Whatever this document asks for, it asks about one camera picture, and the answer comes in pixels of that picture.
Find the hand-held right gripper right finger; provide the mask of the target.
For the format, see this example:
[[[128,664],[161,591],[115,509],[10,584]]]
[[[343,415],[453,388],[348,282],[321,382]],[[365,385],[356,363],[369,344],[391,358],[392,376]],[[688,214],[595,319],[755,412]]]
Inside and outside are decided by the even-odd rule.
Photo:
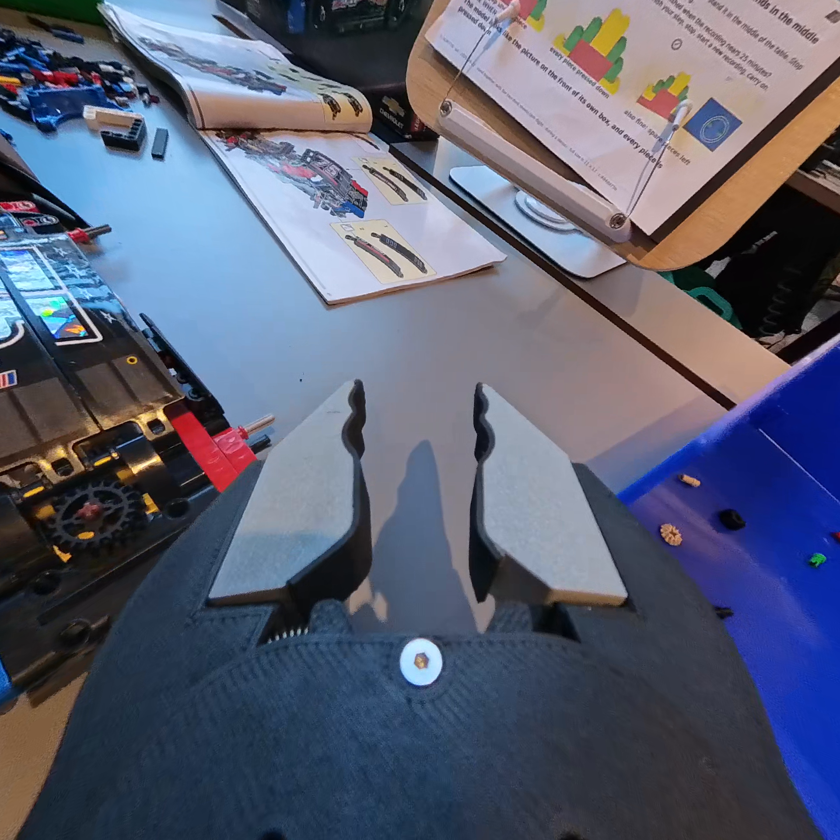
[[[624,605],[627,588],[570,457],[486,383],[476,385],[473,419],[477,601]]]

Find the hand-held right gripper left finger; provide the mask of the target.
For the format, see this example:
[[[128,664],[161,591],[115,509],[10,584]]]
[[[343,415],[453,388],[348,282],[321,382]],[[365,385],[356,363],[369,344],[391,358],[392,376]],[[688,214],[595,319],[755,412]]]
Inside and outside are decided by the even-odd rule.
[[[347,381],[270,450],[210,605],[275,603],[284,614],[309,614],[358,589],[372,565],[365,419],[363,382]]]

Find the black curved brick panel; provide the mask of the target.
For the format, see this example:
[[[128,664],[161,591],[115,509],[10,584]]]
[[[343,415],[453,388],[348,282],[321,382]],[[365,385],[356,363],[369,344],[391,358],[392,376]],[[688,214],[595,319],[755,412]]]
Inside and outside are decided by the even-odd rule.
[[[141,313],[144,323],[142,330],[151,347],[158,354],[164,367],[172,374],[182,389],[185,407],[197,418],[210,434],[216,434],[229,427],[229,422],[215,395],[205,386],[175,350],[172,343],[163,335],[151,318]]]

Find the toy brick car model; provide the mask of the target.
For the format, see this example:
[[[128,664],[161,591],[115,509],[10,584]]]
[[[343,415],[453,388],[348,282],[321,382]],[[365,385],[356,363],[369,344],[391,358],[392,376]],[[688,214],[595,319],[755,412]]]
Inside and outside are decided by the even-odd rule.
[[[44,199],[2,201],[2,244],[67,235],[82,252],[110,230],[70,229],[68,217]],[[270,446],[275,418],[210,434],[184,399],[100,429],[67,387],[30,385],[19,403],[2,376],[1,414],[5,711],[89,666],[152,565]]]

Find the black starred brick panel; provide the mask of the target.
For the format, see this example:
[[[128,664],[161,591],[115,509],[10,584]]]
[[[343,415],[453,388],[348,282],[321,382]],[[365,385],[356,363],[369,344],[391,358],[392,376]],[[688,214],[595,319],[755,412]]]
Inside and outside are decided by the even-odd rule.
[[[2,391],[53,382],[100,429],[184,400],[119,296],[65,234],[2,244]]]

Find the blue plastic bin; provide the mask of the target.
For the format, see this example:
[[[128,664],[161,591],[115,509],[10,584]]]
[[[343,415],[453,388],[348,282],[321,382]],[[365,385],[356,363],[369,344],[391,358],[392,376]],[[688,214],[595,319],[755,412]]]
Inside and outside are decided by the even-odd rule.
[[[817,828],[839,838],[839,348],[806,356],[619,498],[714,606]],[[679,473],[701,480],[682,484]],[[722,527],[733,508],[746,528]],[[818,569],[808,558],[824,553]]]

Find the green plastic crate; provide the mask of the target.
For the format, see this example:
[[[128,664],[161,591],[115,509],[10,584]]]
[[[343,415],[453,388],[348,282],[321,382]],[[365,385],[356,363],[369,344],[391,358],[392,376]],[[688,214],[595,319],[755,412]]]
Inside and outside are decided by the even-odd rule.
[[[685,292],[722,320],[742,331],[741,322],[731,303],[716,289],[716,278],[697,266],[659,272],[671,285]]]

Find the open instruction booklet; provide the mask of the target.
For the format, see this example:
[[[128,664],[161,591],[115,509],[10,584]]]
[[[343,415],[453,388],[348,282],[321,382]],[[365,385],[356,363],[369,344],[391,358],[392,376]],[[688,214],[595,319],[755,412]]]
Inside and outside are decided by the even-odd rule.
[[[109,2],[99,11],[178,91],[206,147],[329,305],[505,259],[370,133],[361,91],[260,40],[159,23]]]

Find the printed instruction paper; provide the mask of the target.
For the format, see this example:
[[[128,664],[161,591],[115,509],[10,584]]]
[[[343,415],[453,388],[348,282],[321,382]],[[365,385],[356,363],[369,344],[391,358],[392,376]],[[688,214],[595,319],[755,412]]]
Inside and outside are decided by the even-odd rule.
[[[429,46],[646,235],[838,62],[834,1],[448,2]]]

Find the toy car set box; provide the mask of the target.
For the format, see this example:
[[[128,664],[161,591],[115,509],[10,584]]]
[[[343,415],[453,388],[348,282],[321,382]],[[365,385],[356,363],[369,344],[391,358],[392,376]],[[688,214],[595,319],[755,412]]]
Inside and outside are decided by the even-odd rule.
[[[224,15],[274,39],[299,67],[361,91],[388,140],[436,140],[406,92],[407,63],[431,1],[232,1]]]

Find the pile of loose toy bricks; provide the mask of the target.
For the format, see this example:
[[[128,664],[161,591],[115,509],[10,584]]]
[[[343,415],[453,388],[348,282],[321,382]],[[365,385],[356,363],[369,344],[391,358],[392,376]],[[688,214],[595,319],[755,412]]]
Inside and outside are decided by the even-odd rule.
[[[165,156],[161,94],[115,45],[27,15],[2,22],[2,117],[48,139],[83,126],[107,152]]]

